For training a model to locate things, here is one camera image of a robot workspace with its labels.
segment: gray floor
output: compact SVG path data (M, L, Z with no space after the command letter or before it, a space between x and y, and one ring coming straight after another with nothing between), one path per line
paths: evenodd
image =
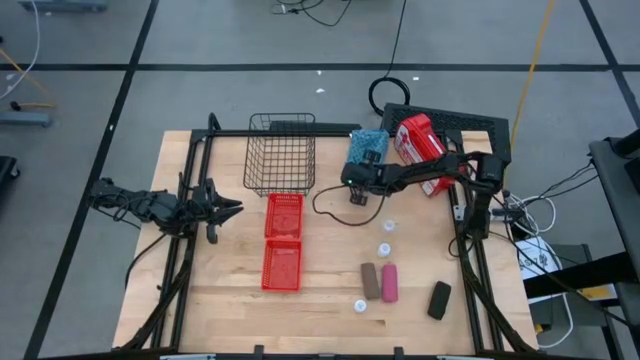
M112 0L103 14L42 16L42 63L127 63L148 1ZM274 1L161 0L142 63L384 63L393 47L400 1L354 0L339 26L304 15L269 14ZM327 0L318 16L344 3ZM592 1L620 63L640 63L636 0ZM409 0L398 63L526 64L545 10L538 0ZM0 35L20 62L32 56L33 19L13 1L0 4ZM559 1L545 39L545 64L605 64L577 0ZM8 84L0 73L0 89ZM148 188L162 133L204 127L214 111L224 128L246 128L255 112L305 111L322 122L379 125L366 98L370 71L137 72L103 174L122 186ZM394 73L412 104L513 119L526 73ZM0 154L19 159L23 175L0 213L0 358L24 354L64 246L98 144L122 81L121 72L35 72L58 108L48 129L0 127ZM626 73L640 92L640 74ZM316 93L322 88L324 93ZM400 101L381 86L379 102ZM23 84L11 99L41 99ZM0 102L6 107L6 101ZM539 193L587 162L590 141L636 125L610 72L544 72L530 89L509 187ZM595 257L622 249L599 183L558 198L551 243L589 244ZM137 232L91 212L41 352L105 351L123 296L123 276ZM552 342L561 333L545 334ZM635 358L628 334L619 329ZM606 358L598 329L581 328L552 353Z

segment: yellow cable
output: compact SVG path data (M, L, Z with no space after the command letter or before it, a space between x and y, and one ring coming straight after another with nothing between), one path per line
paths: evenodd
M9 54L7 54L3 49L0 49L0 55L2 55L21 74L24 74L24 70L22 70L20 65L16 64L16 62L13 61L11 56L9 56ZM49 107L49 108L55 108L56 107L55 103L53 101L51 101L51 94L49 93L49 90L47 90L47 88L45 88L44 85L42 85L38 80L36 80L33 77L31 77L31 75L29 75L29 74L26 74L24 77L25 77L25 79L30 81L35 87L37 87L44 94L44 96L47 98L47 102L49 102L49 103L48 104L29 103L29 104L20 104L20 106Z
M551 11L553 10L553 5L555 4L555 0L549 0L549 4L547 5L547 11L544 14L544 20L542 22L542 27L540 28L540 32L538 33L538 39L536 40L536 49L533 52L533 61L531 62L531 66L529 66L529 75L527 77L527 82L524 85L524 89L522 89L522 95L520 96L520 102L518 103L518 111L516 112L516 120L513 123L513 130L511 131L511 153L516 146L516 136L518 134L518 125L520 125L520 118L522 117L522 109L524 108L524 103L527 98L527 94L529 93L529 85L533 81L533 72L538 64L538 58L540 57L540 47L542 46L542 39L544 39L544 33L547 31L547 25L549 25L549 18L551 17Z

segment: desk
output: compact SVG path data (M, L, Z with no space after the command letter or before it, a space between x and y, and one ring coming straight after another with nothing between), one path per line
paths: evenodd
M177 191L189 138L190 132L165 133L152 189ZM467 151L491 149L484 132L463 132L463 138ZM204 228L199 231L181 352L251 353L254 345L262 344L267 353L390 354L394 346L404 347L406 354L474 353L460 264L447 254L454 229L445 194L428 199L418 186L410 186L388 198L376 220L358 228L313 212L311 195L338 184L349 144L349 138L316 139L316 183L306 199L303 222L302 288L299 293L281 294L260 289L267 206L265 198L242 185L246 138L214 138L208 175L222 196L241 200L245 210L218 229L217 245L207 242ZM401 163L392 148L386 162ZM326 193L318 198L318 208L357 221L378 206L377 197L369 199L365 208L354 206L348 194L347 189ZM382 226L386 219L397 223L390 234ZM504 226L495 224L492 231L504 232ZM137 251L158 236L154 225L143 226ZM398 266L400 299L396 304L371 301L365 313L356 314L353 303L363 297L360 264L386 262L376 256L383 240L391 244L390 261ZM156 286L162 282L167 249L168 241L133 270L114 346L129 340L157 304ZM496 304L523 339L537 347L514 247L492 236L485 240L485 251ZM438 280L453 287L442 321L426 315ZM480 304L479 309L489 348ZM173 316L169 309L167 319ZM168 343L168 323L163 344Z

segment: blue object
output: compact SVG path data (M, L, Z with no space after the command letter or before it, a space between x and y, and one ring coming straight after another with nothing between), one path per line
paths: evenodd
M389 149L389 133L386 130L354 130L351 133L351 146L347 162L361 163L364 161L364 153L373 150L380 153L380 161L384 162Z

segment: white paper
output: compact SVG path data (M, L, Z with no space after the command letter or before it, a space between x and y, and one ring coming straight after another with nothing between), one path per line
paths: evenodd
M553 254L547 250L548 245L541 237L518 241L516 242L516 246L547 272L554 272L556 270L559 270L558 265L556 264L556 259L554 259ZM522 276L522 280L544 274L544 272L537 266L532 264L529 259L519 253L518 262L520 263L520 275ZM529 299L529 304L534 304L539 301L547 300L560 295L562 294L553 294L549 296L540 296L537 298Z

